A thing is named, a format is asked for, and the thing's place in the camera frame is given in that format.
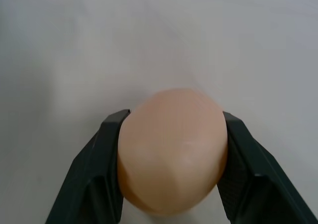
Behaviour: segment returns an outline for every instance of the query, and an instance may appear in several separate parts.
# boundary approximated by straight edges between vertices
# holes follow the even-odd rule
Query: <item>egg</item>
[[[156,93],[120,129],[120,190],[151,215],[171,216],[194,207],[219,181],[226,160],[223,110],[192,89]]]

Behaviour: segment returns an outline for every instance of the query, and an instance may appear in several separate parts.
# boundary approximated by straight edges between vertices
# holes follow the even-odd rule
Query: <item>white surface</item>
[[[317,28],[318,0],[0,0],[0,223],[44,223],[100,122],[176,86],[243,119],[317,216]],[[227,221],[215,191],[122,223]]]

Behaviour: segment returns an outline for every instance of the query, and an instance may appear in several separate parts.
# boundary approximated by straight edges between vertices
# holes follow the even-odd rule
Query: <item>brown egg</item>
[[[156,216],[186,211],[213,189],[225,168],[222,109],[191,89],[155,94],[123,122],[118,179],[123,196]]]

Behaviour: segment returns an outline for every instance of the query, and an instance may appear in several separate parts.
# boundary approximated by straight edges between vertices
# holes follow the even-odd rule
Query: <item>white backdrop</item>
[[[42,224],[101,121],[202,89],[243,119],[318,216],[318,0],[0,0],[0,223]],[[217,190],[153,219],[228,223]]]

